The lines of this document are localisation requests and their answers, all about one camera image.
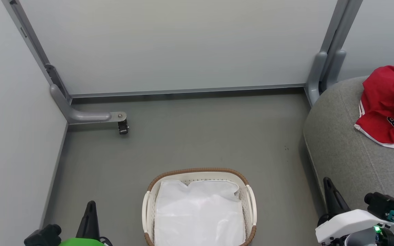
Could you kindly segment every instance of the white partition panel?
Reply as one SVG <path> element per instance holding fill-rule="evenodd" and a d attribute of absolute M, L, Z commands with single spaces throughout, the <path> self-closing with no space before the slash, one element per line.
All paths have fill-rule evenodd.
<path fill-rule="evenodd" d="M 0 246 L 42 226 L 66 124 L 0 1 Z"/>
<path fill-rule="evenodd" d="M 394 0 L 363 0 L 343 50 L 339 81 L 394 65 Z"/>
<path fill-rule="evenodd" d="M 21 0 L 72 95 L 304 84 L 336 0 Z"/>

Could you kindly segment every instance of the gray fabric pouf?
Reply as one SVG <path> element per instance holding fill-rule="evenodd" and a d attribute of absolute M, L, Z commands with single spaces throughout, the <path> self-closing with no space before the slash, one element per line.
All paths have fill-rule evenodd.
<path fill-rule="evenodd" d="M 330 177 L 351 209 L 364 210 L 369 192 L 394 197 L 394 149 L 378 145 L 353 127 L 366 78 L 341 81 L 325 91 L 303 129 L 322 193 L 322 180 Z"/>

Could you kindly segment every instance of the black caster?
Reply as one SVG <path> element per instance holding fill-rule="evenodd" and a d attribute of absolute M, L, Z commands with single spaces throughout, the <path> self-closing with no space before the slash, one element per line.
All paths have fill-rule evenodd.
<path fill-rule="evenodd" d="M 118 122 L 119 134 L 127 134 L 129 132 L 129 126 L 127 125 L 127 120 Z"/>

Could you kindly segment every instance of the laundry basket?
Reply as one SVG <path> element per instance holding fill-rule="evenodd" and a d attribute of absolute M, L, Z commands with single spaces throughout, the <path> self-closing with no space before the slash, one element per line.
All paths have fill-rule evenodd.
<path fill-rule="evenodd" d="M 256 233 L 256 201 L 252 188 L 246 178 L 239 172 L 227 168 L 192 168 L 163 173 L 157 176 L 148 186 L 142 202 L 142 228 L 149 246 L 155 246 L 155 211 L 156 198 L 163 180 L 180 180 L 186 185 L 198 180 L 228 180 L 239 186 L 239 199 L 244 214 L 246 241 L 240 246 L 247 246 Z"/>

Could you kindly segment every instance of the basket handle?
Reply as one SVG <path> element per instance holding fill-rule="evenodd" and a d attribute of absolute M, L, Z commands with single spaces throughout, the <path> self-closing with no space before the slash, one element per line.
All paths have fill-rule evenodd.
<path fill-rule="evenodd" d="M 142 229 L 144 229 L 144 233 L 148 233 L 147 231 L 147 204 L 148 204 L 148 196 L 150 195 L 150 191 L 147 191 L 144 196 L 144 200 L 142 201 Z"/>
<path fill-rule="evenodd" d="M 246 187 L 247 187 L 247 193 L 249 193 L 250 201 L 252 203 L 253 225 L 256 226 L 258 215 L 256 210 L 255 194 L 253 193 L 252 187 L 250 187 L 250 185 L 246 185 Z"/>

